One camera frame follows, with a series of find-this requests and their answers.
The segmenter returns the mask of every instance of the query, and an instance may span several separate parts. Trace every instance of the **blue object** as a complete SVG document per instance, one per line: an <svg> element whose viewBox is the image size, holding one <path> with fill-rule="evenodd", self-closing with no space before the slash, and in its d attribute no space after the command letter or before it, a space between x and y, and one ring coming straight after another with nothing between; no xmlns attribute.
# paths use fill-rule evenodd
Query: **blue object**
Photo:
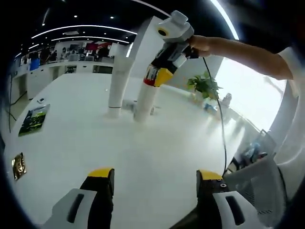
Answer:
<svg viewBox="0 0 305 229"><path fill-rule="evenodd" d="M39 68L39 59L32 60L30 63L30 71Z"/></svg>

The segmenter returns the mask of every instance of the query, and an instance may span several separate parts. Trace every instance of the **potted plant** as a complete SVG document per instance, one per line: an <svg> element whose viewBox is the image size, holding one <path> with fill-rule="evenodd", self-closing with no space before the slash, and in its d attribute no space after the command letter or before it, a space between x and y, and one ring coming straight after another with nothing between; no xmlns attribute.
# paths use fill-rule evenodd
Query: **potted plant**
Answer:
<svg viewBox="0 0 305 229"><path fill-rule="evenodd" d="M187 86L189 89L194 89L195 99L197 103L203 104L203 100L210 98L211 100L218 99L218 87L217 82L214 78L210 79L207 71L203 75L196 75L187 81Z"/></svg>

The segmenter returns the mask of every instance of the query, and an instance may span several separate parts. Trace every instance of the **white sleeve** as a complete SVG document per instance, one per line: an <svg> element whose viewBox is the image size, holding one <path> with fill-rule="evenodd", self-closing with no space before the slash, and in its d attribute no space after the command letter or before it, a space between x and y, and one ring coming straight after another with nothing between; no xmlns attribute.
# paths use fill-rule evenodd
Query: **white sleeve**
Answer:
<svg viewBox="0 0 305 229"><path fill-rule="evenodd" d="M278 53L285 62L287 63L292 76L293 80L289 80L290 86L292 88L292 92L294 97L297 97L300 95L300 89L297 86L299 83L305 83L305 71L304 68L302 68L301 62L299 61L296 53L291 47L288 47Z"/></svg>

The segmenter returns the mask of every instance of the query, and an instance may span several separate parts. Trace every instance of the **gray chair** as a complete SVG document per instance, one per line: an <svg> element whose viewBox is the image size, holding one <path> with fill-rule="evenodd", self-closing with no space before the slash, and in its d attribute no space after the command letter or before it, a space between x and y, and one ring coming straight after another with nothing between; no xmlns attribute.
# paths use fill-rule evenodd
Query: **gray chair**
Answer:
<svg viewBox="0 0 305 229"><path fill-rule="evenodd" d="M274 227L286 208L286 192L274 154L241 170L225 175L231 191L238 191L257 210L260 221Z"/></svg>

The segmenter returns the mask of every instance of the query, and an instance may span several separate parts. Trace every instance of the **green plant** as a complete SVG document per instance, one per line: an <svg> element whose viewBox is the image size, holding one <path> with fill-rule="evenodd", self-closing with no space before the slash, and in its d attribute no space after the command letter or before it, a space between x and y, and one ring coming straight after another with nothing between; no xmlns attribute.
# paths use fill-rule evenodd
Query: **green plant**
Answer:
<svg viewBox="0 0 305 229"><path fill-rule="evenodd" d="M204 72L203 75L196 75L194 78L191 78L187 81L187 86L189 89L194 89L194 91L198 91L202 93L202 97L204 99L218 99L218 87L217 82L214 78L210 79L208 72Z"/></svg>

